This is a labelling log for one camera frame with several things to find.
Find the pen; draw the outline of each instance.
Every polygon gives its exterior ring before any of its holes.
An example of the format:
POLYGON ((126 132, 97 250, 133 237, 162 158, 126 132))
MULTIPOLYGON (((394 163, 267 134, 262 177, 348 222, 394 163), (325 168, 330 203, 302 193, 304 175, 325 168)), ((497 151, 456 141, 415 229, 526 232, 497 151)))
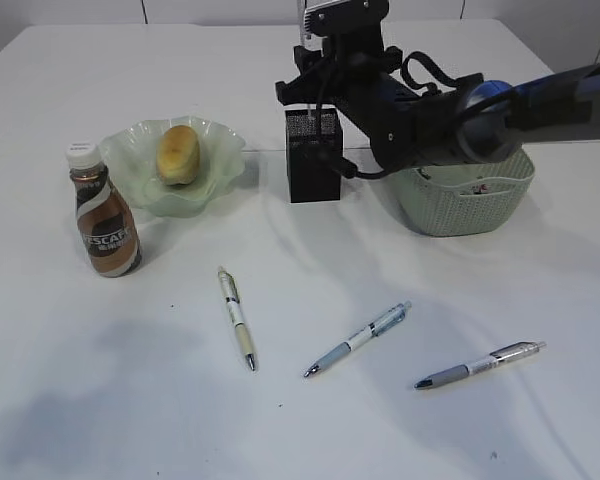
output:
POLYGON ((256 354, 253 348, 253 342, 251 341, 251 335, 249 330, 244 323, 244 316, 242 315, 242 309, 240 308, 240 297, 238 296, 238 289, 233 277, 227 273, 227 271, 219 267, 218 268, 218 279, 220 280, 220 288, 224 295, 225 301, 227 302, 227 311, 231 318, 231 323, 236 332, 236 338, 240 345, 240 351, 244 355, 244 359, 252 372, 256 371, 256 354))
POLYGON ((316 363, 311 365, 309 370, 304 374, 305 378, 312 377, 313 375, 326 370, 341 358, 346 357, 354 350, 360 348, 373 337, 379 337, 391 327, 395 327, 405 319, 410 308, 411 302, 399 303, 395 307, 390 308, 369 325, 353 335, 349 340, 342 342, 336 348, 320 358, 316 363))
POLYGON ((465 363, 456 367, 444 370, 442 372, 429 375, 427 378, 420 380, 415 385, 416 390, 428 390, 438 388, 448 383, 463 380, 472 375, 477 375, 492 368, 497 368, 505 363, 515 362, 523 358, 535 355, 542 348, 546 347, 546 342, 518 342, 508 347, 501 348, 495 352, 491 352, 486 357, 476 360, 475 362, 465 363))

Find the black mesh box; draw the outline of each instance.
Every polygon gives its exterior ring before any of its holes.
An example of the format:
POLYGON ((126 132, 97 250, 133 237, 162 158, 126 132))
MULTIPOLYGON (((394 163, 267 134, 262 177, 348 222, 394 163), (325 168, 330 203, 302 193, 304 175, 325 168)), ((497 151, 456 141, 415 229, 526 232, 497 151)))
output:
MULTIPOLYGON (((287 178, 291 203, 340 200, 340 174, 312 155, 318 145, 315 110, 287 110, 287 178)), ((342 127, 335 108, 322 110, 322 142, 342 156, 342 127)))

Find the bread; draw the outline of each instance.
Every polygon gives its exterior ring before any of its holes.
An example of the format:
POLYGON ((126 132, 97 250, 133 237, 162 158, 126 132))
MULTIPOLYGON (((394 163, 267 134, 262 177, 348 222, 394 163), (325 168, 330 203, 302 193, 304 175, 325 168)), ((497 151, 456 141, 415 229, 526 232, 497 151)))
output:
POLYGON ((158 175, 165 185, 186 185, 200 171, 200 142, 193 128, 172 127, 165 132, 156 156, 158 175))

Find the glass bowl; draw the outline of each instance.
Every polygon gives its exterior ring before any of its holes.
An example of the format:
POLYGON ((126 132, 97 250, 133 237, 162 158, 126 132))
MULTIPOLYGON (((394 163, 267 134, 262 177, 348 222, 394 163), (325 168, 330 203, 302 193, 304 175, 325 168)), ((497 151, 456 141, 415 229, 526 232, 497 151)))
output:
POLYGON ((111 181, 131 207, 160 217, 189 217, 225 193, 229 183, 244 172, 244 145, 230 128, 187 116, 136 123, 105 138, 100 152, 111 181), (157 174, 156 152, 164 133, 176 125, 189 125, 198 134, 200 172, 189 185, 167 186, 157 174))

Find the coffee bottle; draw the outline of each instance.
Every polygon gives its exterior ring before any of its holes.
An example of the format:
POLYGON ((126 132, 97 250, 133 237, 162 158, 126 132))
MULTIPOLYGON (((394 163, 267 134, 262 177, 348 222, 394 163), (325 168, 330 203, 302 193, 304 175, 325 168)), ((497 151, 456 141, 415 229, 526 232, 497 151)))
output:
POLYGON ((104 277, 131 272, 142 260, 138 233, 97 145, 74 143, 66 155, 76 187, 78 230, 91 264, 104 277))

